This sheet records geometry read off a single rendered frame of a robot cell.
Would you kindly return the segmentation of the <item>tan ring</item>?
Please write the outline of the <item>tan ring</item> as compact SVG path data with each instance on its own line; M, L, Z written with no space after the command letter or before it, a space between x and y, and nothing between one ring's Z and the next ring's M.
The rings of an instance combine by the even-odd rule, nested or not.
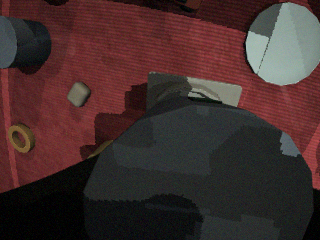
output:
M17 131L19 131L21 135L24 136L25 144L21 143L19 135L17 135ZM29 152L36 145L35 135L33 135L31 129L28 128L28 125L25 125L23 123L19 123L16 125L12 125L12 127L9 127L8 137L9 143L13 145L13 148L15 148L17 152Z

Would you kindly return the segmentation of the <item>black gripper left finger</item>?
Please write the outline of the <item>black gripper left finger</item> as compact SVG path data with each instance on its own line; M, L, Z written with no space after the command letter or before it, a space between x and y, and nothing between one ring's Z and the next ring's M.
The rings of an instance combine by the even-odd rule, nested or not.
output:
M83 189L99 153L64 171L1 192L0 240L89 240Z

